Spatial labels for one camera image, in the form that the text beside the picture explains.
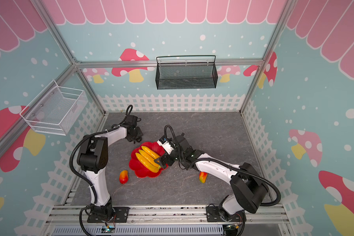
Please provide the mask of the yellow fake banana bunch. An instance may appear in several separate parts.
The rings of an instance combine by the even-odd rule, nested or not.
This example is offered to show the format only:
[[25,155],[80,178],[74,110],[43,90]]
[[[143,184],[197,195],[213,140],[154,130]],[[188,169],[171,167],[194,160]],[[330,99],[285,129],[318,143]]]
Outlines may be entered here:
[[161,167],[154,162],[155,159],[159,158],[160,155],[153,151],[150,147],[141,146],[135,155],[138,161],[149,171],[157,173]]

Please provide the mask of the red flower-shaped fruit bowl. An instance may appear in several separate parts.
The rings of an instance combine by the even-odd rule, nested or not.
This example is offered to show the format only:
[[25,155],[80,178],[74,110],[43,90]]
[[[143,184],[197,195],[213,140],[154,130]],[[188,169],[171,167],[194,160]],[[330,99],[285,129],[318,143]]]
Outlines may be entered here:
[[155,159],[165,154],[165,150],[157,142],[145,142],[131,153],[129,167],[139,178],[156,178],[164,170]]

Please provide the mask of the red yellow fake mango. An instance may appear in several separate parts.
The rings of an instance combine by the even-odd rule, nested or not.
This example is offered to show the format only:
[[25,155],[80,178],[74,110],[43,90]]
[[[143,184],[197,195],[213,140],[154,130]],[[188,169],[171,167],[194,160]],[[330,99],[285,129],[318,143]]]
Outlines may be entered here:
[[121,184],[126,184],[129,180],[129,177],[128,177],[128,170],[123,170],[120,172],[120,175],[119,175],[119,181]]
[[199,181],[201,183],[205,183],[206,182],[206,179],[207,179],[207,176],[208,176],[208,173],[206,172],[200,172],[199,174]]

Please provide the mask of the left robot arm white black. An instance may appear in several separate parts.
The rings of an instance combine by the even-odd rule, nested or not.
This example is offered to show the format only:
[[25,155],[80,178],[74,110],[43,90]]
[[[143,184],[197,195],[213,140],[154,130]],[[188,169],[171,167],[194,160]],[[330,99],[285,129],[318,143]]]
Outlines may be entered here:
[[109,159],[108,147],[122,139],[139,143],[143,136],[137,126],[140,121],[137,116],[125,115],[122,122],[112,125],[110,129],[84,136],[71,153],[70,169],[88,183],[91,193],[88,208],[95,218],[108,221],[115,215],[105,177]]

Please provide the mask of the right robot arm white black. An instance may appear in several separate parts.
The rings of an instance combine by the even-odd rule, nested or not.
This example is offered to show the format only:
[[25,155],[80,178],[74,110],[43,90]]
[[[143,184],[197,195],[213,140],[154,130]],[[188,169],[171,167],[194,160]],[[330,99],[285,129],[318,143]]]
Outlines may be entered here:
[[165,154],[155,160],[162,168],[178,162],[187,170],[213,175],[231,186],[233,193],[216,207],[216,213],[224,221],[244,211],[256,213],[260,206],[271,207],[281,201],[279,189],[261,177],[249,163],[234,165],[213,158],[201,150],[193,149],[184,134],[173,138],[164,135],[157,144],[165,150]]

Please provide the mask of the small green circuit board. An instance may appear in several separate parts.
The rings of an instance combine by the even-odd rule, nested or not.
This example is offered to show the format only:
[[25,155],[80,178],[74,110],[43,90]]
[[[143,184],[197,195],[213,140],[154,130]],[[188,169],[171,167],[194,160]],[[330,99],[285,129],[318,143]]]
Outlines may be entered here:
[[103,226],[101,233],[107,233],[107,234],[112,234],[115,232],[115,227],[114,226]]

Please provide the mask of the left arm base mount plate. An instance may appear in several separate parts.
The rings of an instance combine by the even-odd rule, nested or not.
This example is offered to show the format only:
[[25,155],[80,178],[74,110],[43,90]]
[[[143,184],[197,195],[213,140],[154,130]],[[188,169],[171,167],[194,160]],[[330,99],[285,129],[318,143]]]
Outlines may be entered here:
[[94,206],[86,213],[88,223],[126,223],[129,216],[129,207]]

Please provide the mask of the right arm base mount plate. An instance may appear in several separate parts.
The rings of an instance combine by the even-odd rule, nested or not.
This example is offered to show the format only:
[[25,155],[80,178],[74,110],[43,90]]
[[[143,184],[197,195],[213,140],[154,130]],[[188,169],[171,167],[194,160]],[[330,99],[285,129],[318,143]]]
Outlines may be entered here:
[[208,205],[206,207],[207,222],[246,222],[246,215],[243,210],[237,211],[234,214],[227,213],[223,208],[215,205]]

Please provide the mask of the black mesh wall basket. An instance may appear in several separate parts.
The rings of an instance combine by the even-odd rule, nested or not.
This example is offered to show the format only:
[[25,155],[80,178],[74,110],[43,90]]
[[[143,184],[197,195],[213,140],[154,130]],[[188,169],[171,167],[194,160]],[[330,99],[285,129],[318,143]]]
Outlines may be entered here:
[[218,73],[215,55],[156,57],[157,89],[213,89]]

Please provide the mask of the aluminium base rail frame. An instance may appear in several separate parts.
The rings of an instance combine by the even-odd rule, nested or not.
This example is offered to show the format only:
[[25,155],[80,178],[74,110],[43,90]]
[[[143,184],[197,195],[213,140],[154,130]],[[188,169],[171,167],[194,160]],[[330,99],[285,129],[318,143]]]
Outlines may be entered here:
[[[242,236],[292,236],[292,226],[281,205],[260,207],[255,214],[245,212],[246,222],[207,222],[206,205],[132,205],[126,223],[88,223],[79,215],[80,206],[52,209],[42,236],[83,236],[79,220],[91,236],[223,236],[223,225],[242,224]],[[114,226],[112,234],[101,233]]]

